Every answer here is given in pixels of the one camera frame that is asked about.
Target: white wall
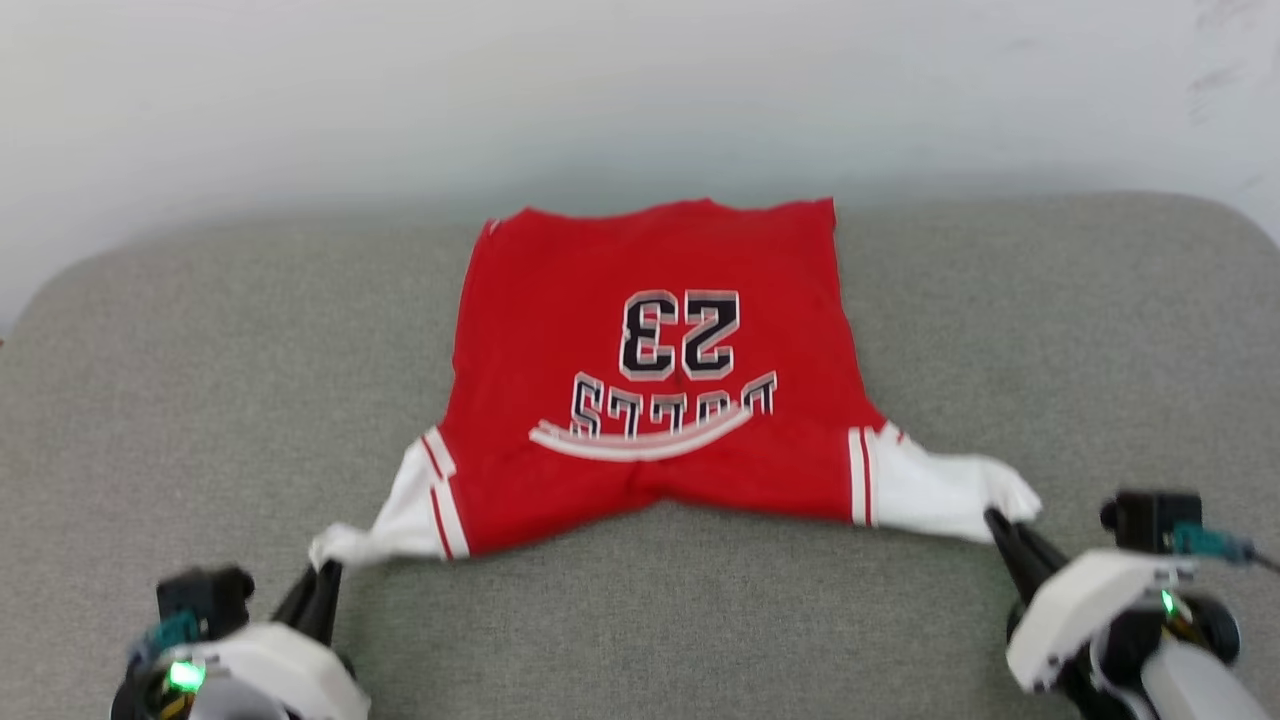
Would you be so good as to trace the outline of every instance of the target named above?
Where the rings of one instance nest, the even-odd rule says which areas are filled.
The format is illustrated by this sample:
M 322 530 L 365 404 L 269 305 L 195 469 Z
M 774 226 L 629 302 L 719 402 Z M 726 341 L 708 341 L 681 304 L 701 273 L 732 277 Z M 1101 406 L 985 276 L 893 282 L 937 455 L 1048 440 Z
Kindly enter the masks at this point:
M 1277 3 L 0 0 L 0 331 L 148 228 L 325 202 L 1152 188 L 1277 237 Z

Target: robotic arm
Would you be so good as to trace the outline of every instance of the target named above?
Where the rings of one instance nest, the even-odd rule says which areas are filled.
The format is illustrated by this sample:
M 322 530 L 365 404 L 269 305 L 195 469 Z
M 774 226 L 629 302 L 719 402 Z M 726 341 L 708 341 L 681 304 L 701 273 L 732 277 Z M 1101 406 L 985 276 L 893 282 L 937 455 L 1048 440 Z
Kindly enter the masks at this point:
M 163 582 L 161 621 L 134 646 L 111 720 L 366 720 L 369 698 L 329 648 L 340 579 L 340 565 L 308 568 L 252 624 L 238 568 Z
M 1183 587 L 1194 555 L 1265 560 L 1201 527 L 1194 495 L 1121 492 L 1103 509 L 1117 548 L 1068 560 L 1023 524 L 987 524 L 1019 601 L 1006 660 L 1025 692 L 1062 692 L 1087 720 L 1271 720 L 1230 674 L 1234 618 Z
M 1230 674 L 1235 619 L 1184 591 L 1196 555 L 1275 564 L 1206 532 L 1199 497 L 1120 493 L 1115 550 L 1069 560 L 1024 524 L 986 514 L 1019 601 L 1006 660 L 1027 692 L 1060 691 L 1085 720 L 1272 720 Z M 266 623 L 243 570 L 192 570 L 156 588 L 160 623 L 131 652 L 111 720 L 367 720 L 369 697 L 329 647 L 342 566 L 308 568 Z

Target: number 23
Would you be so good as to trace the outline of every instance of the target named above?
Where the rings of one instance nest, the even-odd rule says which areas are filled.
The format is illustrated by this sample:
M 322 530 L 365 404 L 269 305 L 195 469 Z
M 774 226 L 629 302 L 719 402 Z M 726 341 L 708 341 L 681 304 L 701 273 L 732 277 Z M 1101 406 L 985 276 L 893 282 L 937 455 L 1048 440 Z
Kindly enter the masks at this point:
M 618 368 L 632 380 L 662 380 L 676 370 L 677 348 L 662 345 L 662 325 L 680 322 L 677 299 L 664 290 L 637 292 L 622 311 Z M 695 325 L 681 342 L 680 364 L 694 380 L 716 380 L 733 372 L 733 348 L 721 341 L 739 327 L 739 297 L 733 290 L 685 292 L 685 324 Z

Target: white sleeve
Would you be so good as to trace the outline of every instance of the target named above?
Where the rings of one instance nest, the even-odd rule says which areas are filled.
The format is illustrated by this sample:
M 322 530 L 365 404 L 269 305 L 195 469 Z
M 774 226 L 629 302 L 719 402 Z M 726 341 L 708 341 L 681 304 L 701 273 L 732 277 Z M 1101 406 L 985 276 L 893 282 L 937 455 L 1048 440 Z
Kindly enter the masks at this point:
M 453 459 L 435 428 L 408 446 L 390 495 L 372 528 L 334 523 L 311 541 L 311 565 L 329 560 L 348 569 L 385 562 L 394 556 L 454 560 L 468 548 L 453 503 Z
M 992 542 L 982 515 L 996 507 L 1010 521 L 1027 521 L 1041 500 L 1016 470 L 982 455 L 934 455 L 892 423 L 881 432 L 850 430 L 855 475 L 854 521 L 915 533 Z M 859 507 L 859 473 L 867 492 Z

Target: cable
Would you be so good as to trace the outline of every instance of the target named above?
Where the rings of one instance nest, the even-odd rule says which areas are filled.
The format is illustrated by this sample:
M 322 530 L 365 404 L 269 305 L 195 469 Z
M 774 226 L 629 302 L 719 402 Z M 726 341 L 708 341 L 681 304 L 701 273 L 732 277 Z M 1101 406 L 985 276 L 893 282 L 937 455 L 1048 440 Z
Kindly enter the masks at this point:
M 1253 551 L 1249 553 L 1249 560 L 1252 560 L 1254 565 L 1258 565 L 1260 568 L 1266 568 L 1267 570 L 1271 570 L 1272 573 L 1280 575 L 1280 562 L 1271 560 L 1266 555 L 1262 555 L 1258 551 Z

